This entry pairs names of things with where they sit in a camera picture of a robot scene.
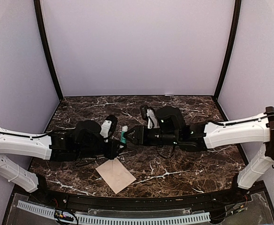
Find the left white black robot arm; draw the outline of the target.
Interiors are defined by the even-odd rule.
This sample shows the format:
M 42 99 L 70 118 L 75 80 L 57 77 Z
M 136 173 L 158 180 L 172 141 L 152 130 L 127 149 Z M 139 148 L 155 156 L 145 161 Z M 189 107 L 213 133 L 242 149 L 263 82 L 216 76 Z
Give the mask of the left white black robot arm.
M 93 120 L 79 121 L 70 130 L 53 130 L 45 134 L 28 134 L 0 127 L 0 176 L 33 193 L 42 204 L 50 204 L 53 194 L 46 180 L 10 160 L 7 155 L 20 155 L 54 162 L 73 162 L 88 157 L 116 158 L 127 145 L 112 138 L 117 118 L 108 116 L 102 125 Z

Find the beige paper envelope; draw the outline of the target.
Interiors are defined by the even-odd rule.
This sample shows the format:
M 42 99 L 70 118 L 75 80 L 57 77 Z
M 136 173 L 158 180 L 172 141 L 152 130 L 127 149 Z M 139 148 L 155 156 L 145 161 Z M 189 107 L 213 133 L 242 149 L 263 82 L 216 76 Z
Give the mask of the beige paper envelope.
M 117 158 L 104 162 L 96 168 L 96 171 L 115 194 L 136 181 L 136 178 Z

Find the white green glue stick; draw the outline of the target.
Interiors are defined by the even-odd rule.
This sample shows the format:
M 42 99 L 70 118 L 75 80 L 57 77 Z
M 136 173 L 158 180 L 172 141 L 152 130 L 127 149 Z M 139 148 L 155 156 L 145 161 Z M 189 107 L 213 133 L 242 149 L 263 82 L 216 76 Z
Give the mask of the white green glue stick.
M 128 126 L 123 126 L 122 130 L 121 130 L 121 137 L 120 137 L 120 141 L 122 143 L 126 143 L 126 138 L 125 138 L 125 133 L 128 131 Z

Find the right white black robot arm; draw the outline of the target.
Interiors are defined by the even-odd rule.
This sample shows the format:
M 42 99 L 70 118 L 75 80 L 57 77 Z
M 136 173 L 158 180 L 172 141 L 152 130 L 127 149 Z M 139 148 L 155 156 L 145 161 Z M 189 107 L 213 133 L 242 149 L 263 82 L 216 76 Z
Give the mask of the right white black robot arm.
M 226 192 L 226 200 L 237 203 L 270 167 L 274 166 L 274 107 L 264 113 L 233 121 L 187 125 L 181 110 L 165 106 L 153 114 L 141 108 L 148 125 L 137 125 L 124 133 L 127 141 L 142 146 L 179 147 L 188 152 L 198 152 L 216 147 L 261 142 L 258 153 L 235 177 L 234 187 Z

